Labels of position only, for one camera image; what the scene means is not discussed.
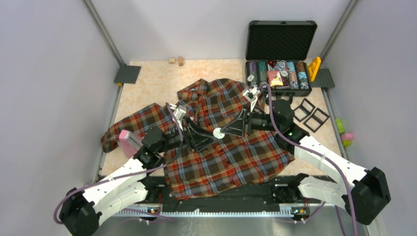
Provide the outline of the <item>plaid flannel shirt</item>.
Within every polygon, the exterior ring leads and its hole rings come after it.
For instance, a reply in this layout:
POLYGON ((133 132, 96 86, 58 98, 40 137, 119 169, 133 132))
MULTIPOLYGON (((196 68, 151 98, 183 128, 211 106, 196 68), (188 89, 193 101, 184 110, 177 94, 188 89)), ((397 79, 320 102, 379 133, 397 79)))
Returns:
MULTIPOLYGON (((178 104, 202 128, 212 131, 231 122, 248 103, 246 85, 231 79, 211 82, 200 79, 178 91, 178 104)), ((166 106, 149 104, 111 126, 101 138, 109 153, 118 147, 121 131, 143 137, 152 127, 172 131, 175 123, 166 106)), ((183 147, 164 154, 170 165, 164 170, 172 195, 177 199, 210 197, 245 184, 263 183, 276 177, 294 160, 281 149, 272 131, 254 131, 246 137, 227 135, 199 152, 183 147)))

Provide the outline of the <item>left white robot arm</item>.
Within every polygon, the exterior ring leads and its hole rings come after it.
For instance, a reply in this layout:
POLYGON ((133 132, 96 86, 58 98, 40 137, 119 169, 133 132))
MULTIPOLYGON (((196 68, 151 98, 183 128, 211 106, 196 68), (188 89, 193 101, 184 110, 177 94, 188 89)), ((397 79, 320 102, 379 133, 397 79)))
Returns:
POLYGON ((176 129, 165 133, 152 127, 140 138, 123 130, 120 139, 137 148, 131 158, 119 169, 102 180, 82 188, 71 189, 55 211, 55 220, 63 224, 73 236, 91 236, 110 217, 144 201, 157 199, 158 187, 149 175, 167 167, 161 152, 174 150, 179 156, 183 147, 202 150, 225 137, 221 128, 213 131, 197 126, 189 118, 184 125, 176 120, 176 129))

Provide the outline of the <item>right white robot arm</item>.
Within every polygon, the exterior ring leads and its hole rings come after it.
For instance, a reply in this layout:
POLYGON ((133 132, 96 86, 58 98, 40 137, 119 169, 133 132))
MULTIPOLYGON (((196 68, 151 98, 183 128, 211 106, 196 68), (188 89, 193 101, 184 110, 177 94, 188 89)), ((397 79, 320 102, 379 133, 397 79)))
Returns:
POLYGON ((289 198, 295 203, 306 198, 327 202, 344 208, 357 222, 370 225, 391 201, 385 173, 377 167, 366 169, 356 165, 319 143, 294 123, 294 111, 288 100, 275 100, 269 106, 268 115, 252 113, 252 106, 245 106, 230 123, 216 128, 214 136, 223 139, 225 135, 244 136, 253 130, 278 128, 275 141, 281 149, 331 178, 326 181, 298 174, 288 189, 289 198))

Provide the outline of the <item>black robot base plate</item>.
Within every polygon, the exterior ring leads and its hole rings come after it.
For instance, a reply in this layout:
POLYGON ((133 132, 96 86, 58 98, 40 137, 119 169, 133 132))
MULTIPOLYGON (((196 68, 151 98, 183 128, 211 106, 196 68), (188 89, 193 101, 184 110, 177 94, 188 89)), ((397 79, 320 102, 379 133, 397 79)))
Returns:
POLYGON ((316 199, 306 199, 294 186, 296 176, 277 176, 261 184, 246 184, 221 192, 211 197, 177 200, 171 188, 162 177, 151 177, 155 189, 144 201, 134 202, 133 206, 152 206, 162 212, 261 212, 280 211, 285 204, 305 207, 319 203, 316 199))

